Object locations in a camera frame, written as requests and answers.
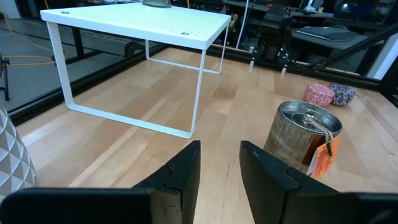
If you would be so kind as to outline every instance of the cable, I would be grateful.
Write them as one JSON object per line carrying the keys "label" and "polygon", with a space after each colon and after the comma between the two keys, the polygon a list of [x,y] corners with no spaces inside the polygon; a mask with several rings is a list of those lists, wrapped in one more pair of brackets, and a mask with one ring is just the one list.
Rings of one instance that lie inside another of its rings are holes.
{"label": "cable", "polygon": [[296,56],[293,54],[293,52],[291,51],[291,49],[290,49],[290,47],[288,45],[286,45],[286,51],[292,56],[292,58],[294,60],[293,62],[297,63]]}
{"label": "cable", "polygon": [[[44,3],[45,3],[46,8],[49,9],[49,5],[47,4],[47,0],[44,0]],[[40,49],[44,49],[44,50],[49,51],[49,52],[51,52],[51,53],[53,52],[52,49],[50,49],[50,48],[48,48],[48,47],[43,47],[43,46],[41,46],[41,45],[39,45],[39,44],[35,44],[35,43],[33,43],[33,41],[31,41],[31,40],[29,40],[29,39],[27,39],[27,38],[25,38],[25,37],[20,36],[17,32],[14,32],[14,31],[11,29],[11,26],[10,26],[10,24],[9,24],[9,21],[8,21],[8,18],[7,18],[7,16],[6,16],[6,14],[3,13],[3,15],[4,15],[4,20],[6,21],[7,28],[8,28],[8,30],[9,30],[9,32],[11,33],[11,35],[14,35],[14,36],[16,36],[16,37],[18,37],[18,38],[20,38],[20,39],[22,39],[22,40],[28,41],[28,43],[32,44],[32,45],[35,46],[35,47],[38,47],[38,48],[40,48]],[[13,65],[8,65],[8,67],[22,67],[22,66],[36,66],[36,65],[54,65],[54,64],[55,64],[55,62],[52,61],[52,58],[50,58],[50,57],[45,57],[45,56],[16,55],[16,56],[4,56],[4,57],[7,57],[7,58],[43,58],[43,59],[51,60],[51,62],[13,64]]]}
{"label": "cable", "polygon": [[46,7],[47,9],[50,9],[50,8],[49,8],[49,4],[47,3],[47,0],[44,0],[44,4],[45,4],[45,7]]}
{"label": "cable", "polygon": [[[21,25],[19,24],[19,23],[17,23],[17,25],[18,25],[18,29],[16,29],[17,31],[14,31],[14,32],[16,32],[16,33],[19,33],[19,31],[21,31]],[[9,33],[9,34],[0,34],[0,37],[5,37],[5,36],[9,36],[9,35],[12,35],[12,33]]]}
{"label": "cable", "polygon": [[246,25],[246,20],[249,19],[250,12],[251,12],[251,10],[253,9],[253,7],[254,7],[256,1],[257,1],[257,0],[254,0],[254,1],[253,1],[252,5],[251,5],[251,7],[250,7],[250,10],[249,10],[249,12],[248,12],[248,15],[246,16],[246,13],[247,13],[247,11],[248,11],[248,6],[249,6],[249,0],[246,0],[246,10],[244,11],[244,18],[243,18],[243,22],[242,22],[242,28],[241,28],[241,31],[240,31],[240,33],[239,33],[238,43],[236,43],[236,49],[238,49],[238,47],[239,47],[239,43],[240,43],[240,41],[241,41],[242,33],[243,33],[244,27],[245,27],[245,25]]}
{"label": "cable", "polygon": [[248,13],[248,6],[249,6],[249,0],[246,0],[246,7],[244,8],[244,15],[243,15],[243,22],[242,22],[242,27],[241,27],[241,31],[239,33],[239,37],[238,37],[238,42],[236,43],[236,49],[238,49],[239,47],[239,43],[241,41],[241,36],[242,36],[242,32],[243,32],[243,28],[244,28],[244,24],[246,22],[246,14]]}

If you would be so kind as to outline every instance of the object on shelf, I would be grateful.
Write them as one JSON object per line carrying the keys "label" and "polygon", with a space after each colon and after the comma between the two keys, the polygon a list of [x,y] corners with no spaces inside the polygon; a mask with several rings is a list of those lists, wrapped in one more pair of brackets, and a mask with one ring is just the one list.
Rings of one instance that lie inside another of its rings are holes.
{"label": "object on shelf", "polygon": [[316,83],[309,84],[304,92],[304,100],[318,106],[329,105],[334,96],[335,92],[331,88]]}
{"label": "object on shelf", "polygon": [[263,149],[306,174],[317,148],[326,140],[325,132],[313,122],[334,138],[342,129],[336,116],[317,105],[295,100],[281,103]]}
{"label": "object on shelf", "polygon": [[350,103],[355,96],[355,91],[348,86],[340,85],[338,83],[331,83],[329,88],[335,92],[335,96],[331,102],[331,104],[335,106],[345,106]]}
{"label": "object on shelf", "polygon": [[36,172],[17,129],[0,104],[0,202],[9,194],[34,187]]}
{"label": "object on shelf", "polygon": [[143,0],[142,4],[153,7],[172,7],[170,0]]}

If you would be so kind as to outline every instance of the pink ball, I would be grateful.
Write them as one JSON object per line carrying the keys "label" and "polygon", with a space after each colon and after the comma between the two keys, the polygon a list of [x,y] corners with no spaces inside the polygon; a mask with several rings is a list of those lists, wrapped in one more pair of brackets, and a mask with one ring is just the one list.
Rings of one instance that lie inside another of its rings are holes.
{"label": "pink ball", "polygon": [[304,100],[318,106],[327,106],[333,101],[335,92],[326,85],[309,84],[304,92]]}

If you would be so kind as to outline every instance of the black metal frame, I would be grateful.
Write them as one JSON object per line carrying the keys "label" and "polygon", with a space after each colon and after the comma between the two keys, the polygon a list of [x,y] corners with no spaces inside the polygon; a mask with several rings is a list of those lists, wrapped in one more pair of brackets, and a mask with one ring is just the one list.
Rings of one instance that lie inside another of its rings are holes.
{"label": "black metal frame", "polygon": [[313,67],[314,70],[320,70],[322,68],[327,67],[328,65],[331,65],[333,63],[340,61],[341,59],[343,59],[347,56],[353,55],[355,53],[358,53],[361,50],[371,47],[374,44],[377,44],[378,42],[385,40],[396,33],[398,33],[398,23],[383,29],[382,31],[378,32],[377,34],[374,34],[371,37],[369,37],[357,44],[354,44],[353,46],[335,54],[334,56],[332,56],[330,58],[321,60],[320,62],[317,62],[315,65],[311,65],[311,67]]}
{"label": "black metal frame", "polygon": [[0,78],[2,73],[4,73],[4,87],[0,87],[0,90],[4,91],[4,98],[6,101],[10,100],[9,91],[8,91],[8,69],[7,65],[10,64],[10,60],[8,58],[2,58],[0,55]]}
{"label": "black metal frame", "polygon": [[398,58],[381,80],[380,93],[398,107]]}
{"label": "black metal frame", "polygon": [[65,60],[65,63],[67,65],[102,53],[102,51],[100,50],[93,50],[91,52],[85,53],[85,49],[83,48],[83,42],[81,41],[80,29],[77,27],[71,27],[71,28],[72,28],[73,40],[75,41],[77,56],[72,58],[67,58]]}

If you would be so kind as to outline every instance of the paper tag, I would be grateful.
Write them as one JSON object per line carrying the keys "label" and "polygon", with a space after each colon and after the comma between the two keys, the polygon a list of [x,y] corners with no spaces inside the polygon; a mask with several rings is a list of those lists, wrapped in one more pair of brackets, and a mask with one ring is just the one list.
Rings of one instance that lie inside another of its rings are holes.
{"label": "paper tag", "polygon": [[310,175],[314,179],[318,179],[331,169],[333,162],[335,161],[338,143],[339,137],[337,136],[333,139],[333,144],[331,145],[332,156],[330,156],[328,152],[330,142],[324,143],[317,148],[312,157],[307,175]]}

